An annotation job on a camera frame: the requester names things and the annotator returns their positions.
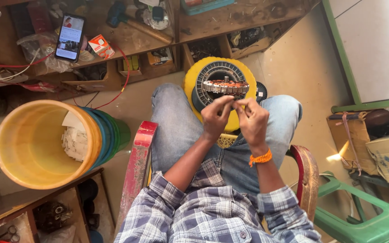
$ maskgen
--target green door frame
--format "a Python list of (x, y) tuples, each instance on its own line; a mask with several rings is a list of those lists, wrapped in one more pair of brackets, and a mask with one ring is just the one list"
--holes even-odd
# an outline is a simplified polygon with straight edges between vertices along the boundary
[(383, 100), (383, 101), (376, 101), (376, 102), (368, 102), (368, 103), (362, 103), (360, 99), (360, 95), (358, 93), (357, 85), (355, 84), (354, 75), (352, 74), (352, 69), (349, 64), (348, 57), (346, 55), (346, 52), (344, 50), (343, 41), (340, 37), (340, 33), (338, 31), (337, 23), (335, 22), (334, 15), (332, 13), (331, 5), (329, 3), (329, 0), (322, 0), (322, 7), (325, 11), (325, 14), (328, 19), (328, 23), (331, 28), (331, 32), (334, 38), (334, 41), (337, 46), (337, 50), (339, 53), (340, 60), (342, 61), (344, 73), (348, 79), (349, 88), (351, 90), (352, 98), (354, 99), (354, 105), (350, 106), (333, 106), (331, 107), (332, 113), (337, 112), (345, 112), (345, 111), (362, 111), (362, 110), (372, 110), (372, 109), (380, 109), (380, 108), (387, 108), (389, 107), (389, 99)]

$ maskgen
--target plaid shirt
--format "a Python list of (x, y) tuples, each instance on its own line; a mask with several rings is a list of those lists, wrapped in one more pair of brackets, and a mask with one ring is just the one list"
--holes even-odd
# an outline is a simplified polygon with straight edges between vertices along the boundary
[[(261, 219), (265, 216), (265, 232)], [(321, 243), (289, 187), (255, 197), (225, 185), (210, 159), (186, 193), (157, 172), (134, 200), (115, 239), (123, 242)]]

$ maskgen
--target orange thread bracelet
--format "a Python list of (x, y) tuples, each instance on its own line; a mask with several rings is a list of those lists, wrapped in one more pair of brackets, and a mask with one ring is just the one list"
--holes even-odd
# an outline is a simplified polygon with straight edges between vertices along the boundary
[(273, 158), (273, 154), (271, 153), (270, 148), (268, 148), (268, 152), (264, 155), (261, 155), (259, 157), (253, 157), (253, 155), (250, 155), (250, 168), (253, 167), (253, 163), (265, 163), (270, 161)]

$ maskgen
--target teal plastic tray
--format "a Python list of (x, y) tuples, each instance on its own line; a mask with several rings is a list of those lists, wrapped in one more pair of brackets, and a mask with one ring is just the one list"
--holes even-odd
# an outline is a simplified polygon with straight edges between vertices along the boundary
[(188, 6), (184, 0), (180, 0), (181, 6), (184, 9), (185, 13), (189, 16), (200, 14), (209, 10), (220, 8), (229, 4), (233, 4), (235, 0), (215, 0), (209, 3), (203, 3), (197, 6)]

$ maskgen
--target wrist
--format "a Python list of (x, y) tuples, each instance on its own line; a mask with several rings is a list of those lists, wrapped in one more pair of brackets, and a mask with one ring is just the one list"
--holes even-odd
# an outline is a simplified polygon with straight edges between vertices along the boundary
[(251, 154), (255, 158), (266, 154), (269, 150), (269, 147), (266, 142), (257, 145), (249, 145), (249, 147), (250, 147)]
[(211, 138), (211, 135), (207, 135), (205, 133), (202, 133), (199, 137), (198, 141), (202, 142), (203, 144), (206, 144), (208, 146), (213, 146), (214, 143), (217, 142), (217, 139)]

